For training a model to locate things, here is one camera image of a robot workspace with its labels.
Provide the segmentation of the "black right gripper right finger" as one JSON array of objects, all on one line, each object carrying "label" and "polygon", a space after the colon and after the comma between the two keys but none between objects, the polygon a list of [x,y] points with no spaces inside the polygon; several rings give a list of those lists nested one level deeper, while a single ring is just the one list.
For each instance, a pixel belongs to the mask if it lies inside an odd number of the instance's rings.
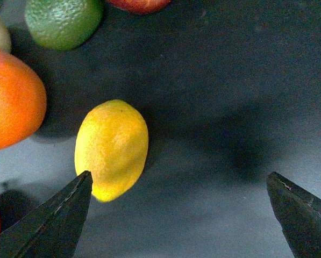
[{"label": "black right gripper right finger", "polygon": [[266,186],[294,257],[321,257],[321,199],[276,172]]}]

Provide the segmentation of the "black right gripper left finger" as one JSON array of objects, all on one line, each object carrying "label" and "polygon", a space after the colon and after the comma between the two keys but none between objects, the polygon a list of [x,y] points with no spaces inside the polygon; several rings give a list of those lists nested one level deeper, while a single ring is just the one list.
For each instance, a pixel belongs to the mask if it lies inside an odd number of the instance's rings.
[{"label": "black right gripper left finger", "polygon": [[0,234],[0,257],[73,257],[91,191],[91,172],[84,171]]}]

